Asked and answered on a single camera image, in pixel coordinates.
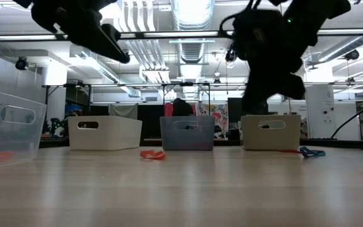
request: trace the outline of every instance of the bin handle hole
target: bin handle hole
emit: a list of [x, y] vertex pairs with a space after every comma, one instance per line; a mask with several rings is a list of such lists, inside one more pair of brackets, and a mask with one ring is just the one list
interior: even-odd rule
[[173, 123], [176, 130], [197, 130], [199, 129], [199, 124], [195, 121], [179, 121]]
[[78, 129], [97, 129], [99, 128], [99, 123], [97, 122], [79, 122]]
[[265, 130], [276, 130], [286, 128], [287, 124], [283, 120], [263, 120], [258, 123], [258, 127]]
[[1, 109], [0, 117], [2, 121], [8, 123], [33, 124], [36, 120], [36, 113], [28, 108], [6, 105]]

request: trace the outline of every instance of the gray storage bin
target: gray storage bin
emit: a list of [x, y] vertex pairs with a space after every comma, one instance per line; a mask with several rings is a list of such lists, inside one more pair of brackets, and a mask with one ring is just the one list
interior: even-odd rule
[[214, 117], [161, 117], [162, 147], [165, 150], [211, 151], [214, 128]]

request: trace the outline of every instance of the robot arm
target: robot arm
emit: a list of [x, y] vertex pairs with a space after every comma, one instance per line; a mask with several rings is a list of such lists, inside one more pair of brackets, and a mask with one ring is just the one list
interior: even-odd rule
[[32, 18], [44, 29], [57, 33], [55, 24], [76, 45], [128, 63], [130, 57], [117, 44], [121, 33], [109, 24], [100, 25], [99, 10], [117, 0], [14, 0], [24, 8], [33, 3]]
[[[293, 0], [281, 15], [280, 11], [257, 9], [261, 0], [254, 0], [242, 12], [225, 18], [220, 33], [233, 39], [234, 51], [248, 61], [250, 75], [244, 110], [249, 110], [279, 93], [294, 99], [304, 96], [303, 81], [293, 73], [302, 66], [302, 55], [308, 46], [315, 46], [317, 32], [327, 19], [350, 11], [347, 0]], [[287, 0], [269, 0], [275, 6]], [[223, 24], [234, 18], [234, 33], [228, 35]]]

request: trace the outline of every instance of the black cable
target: black cable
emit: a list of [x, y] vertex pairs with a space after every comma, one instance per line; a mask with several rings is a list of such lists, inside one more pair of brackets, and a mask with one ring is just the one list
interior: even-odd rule
[[250, 8], [251, 9], [251, 7], [253, 6], [253, 2], [254, 2], [255, 0], [250, 0], [250, 2], [249, 2], [249, 4], [247, 5], [247, 8]]
[[257, 0], [257, 1], [256, 1], [255, 6], [253, 7], [253, 9], [257, 9], [257, 7], [258, 7], [258, 5], [261, 3], [261, 1], [262, 1], [262, 0]]
[[333, 135], [331, 136], [331, 138], [330, 139], [334, 139], [334, 137], [335, 137], [335, 135], [337, 135], [337, 133], [339, 132], [339, 130], [342, 128], [342, 127], [344, 127], [346, 124], [348, 124], [352, 119], [354, 119], [354, 118], [356, 118], [356, 117], [358, 117], [360, 114], [362, 114], [363, 113], [363, 109], [360, 111], [360, 112], [358, 112], [358, 113], [356, 113], [354, 116], [352, 116], [351, 118], [349, 118], [346, 122], [344, 122], [340, 127], [338, 127], [338, 129], [333, 133]]
[[219, 33], [223, 36], [223, 37], [226, 37], [226, 38], [233, 38], [232, 35], [228, 35], [225, 31], [224, 31], [224, 24], [225, 22], [227, 22], [228, 20], [232, 19], [232, 18], [235, 18], [236, 15], [238, 15], [237, 13], [233, 14], [233, 15], [230, 15], [230, 16], [227, 16], [225, 17], [225, 19], [223, 19], [221, 21], [221, 24], [219, 25]]

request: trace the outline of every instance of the clear plastic bin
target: clear plastic bin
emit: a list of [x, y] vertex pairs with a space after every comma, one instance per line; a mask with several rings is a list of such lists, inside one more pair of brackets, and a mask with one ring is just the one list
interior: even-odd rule
[[161, 117], [162, 147], [165, 150], [211, 151], [214, 128], [214, 117]]
[[36, 158], [46, 105], [0, 93], [0, 165]]

